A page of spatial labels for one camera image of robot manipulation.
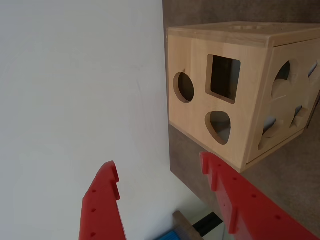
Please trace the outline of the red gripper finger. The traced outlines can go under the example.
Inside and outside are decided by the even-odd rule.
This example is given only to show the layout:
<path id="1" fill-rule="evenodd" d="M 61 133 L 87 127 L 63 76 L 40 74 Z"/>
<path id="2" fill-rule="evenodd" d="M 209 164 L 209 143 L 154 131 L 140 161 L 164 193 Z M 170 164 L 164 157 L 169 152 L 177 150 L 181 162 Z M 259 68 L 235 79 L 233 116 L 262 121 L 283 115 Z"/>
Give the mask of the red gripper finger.
<path id="1" fill-rule="evenodd" d="M 115 163 L 104 163 L 82 200 L 80 240 L 126 239 L 117 205 L 120 200 L 119 181 Z"/>
<path id="2" fill-rule="evenodd" d="M 200 160 L 226 228 L 236 240 L 317 239 L 218 156 L 201 152 Z"/>

